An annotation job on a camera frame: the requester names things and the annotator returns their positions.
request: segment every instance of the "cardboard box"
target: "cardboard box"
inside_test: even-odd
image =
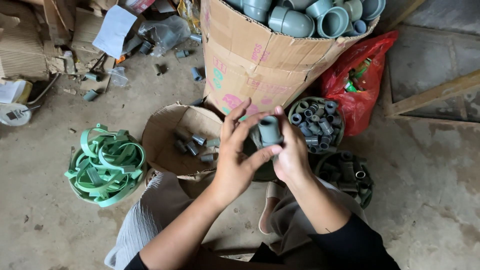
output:
[[[358,37],[293,38],[234,10],[221,0],[203,0],[202,36],[206,67],[204,97],[228,114],[247,97],[247,115],[288,106]]]
[[[157,171],[173,172],[180,179],[200,181],[216,170],[216,160],[201,162],[200,156],[216,153],[218,148],[196,144],[198,155],[180,154],[173,145],[178,140],[173,134],[177,126],[191,133],[203,135],[207,139],[213,139],[220,137],[222,121],[207,109],[177,102],[154,112],[145,125],[142,145],[146,151],[148,164]]]
[[[0,0],[0,15],[0,79],[48,80],[33,12],[22,2]]]

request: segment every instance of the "gray pants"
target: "gray pants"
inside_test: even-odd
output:
[[[363,210],[349,195],[322,181],[342,204],[366,221]],[[154,177],[140,200],[128,211],[117,243],[105,258],[105,264],[123,270],[131,259],[163,228],[167,227],[193,201],[180,187],[177,176],[163,172]],[[321,251],[312,245],[308,233],[315,233],[298,203],[286,189],[285,197],[270,216],[271,230],[282,236],[281,253],[285,264],[296,268],[322,268]]]

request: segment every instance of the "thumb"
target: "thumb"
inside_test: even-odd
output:
[[[252,172],[255,172],[265,162],[269,161],[272,156],[279,154],[282,150],[283,149],[280,145],[270,145],[264,147],[251,155],[243,162],[243,164],[247,166],[247,168],[251,169]]]

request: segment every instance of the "plastic bag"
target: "plastic bag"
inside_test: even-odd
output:
[[[188,22],[190,31],[194,34],[201,34],[200,29],[200,7],[198,0],[180,0],[177,11],[181,18]]]
[[[124,87],[127,85],[128,78],[125,76],[124,67],[116,67],[107,69],[107,73],[110,74],[110,80],[116,86]]]
[[[368,127],[370,115],[380,92],[385,53],[398,37],[398,31],[367,39],[352,45],[322,75],[321,96],[338,103],[345,120],[344,136],[355,136]],[[370,65],[357,78],[364,91],[347,92],[350,70],[359,67],[366,59]]]
[[[138,34],[144,36],[148,31],[156,43],[151,55],[157,57],[185,41],[191,34],[187,21],[177,15],[163,21],[145,21],[140,26]]]

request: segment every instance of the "right hand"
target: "right hand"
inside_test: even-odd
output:
[[[275,174],[287,185],[297,179],[315,178],[308,163],[305,137],[296,126],[290,124],[281,106],[275,107],[280,132],[283,135],[283,151],[274,163]]]

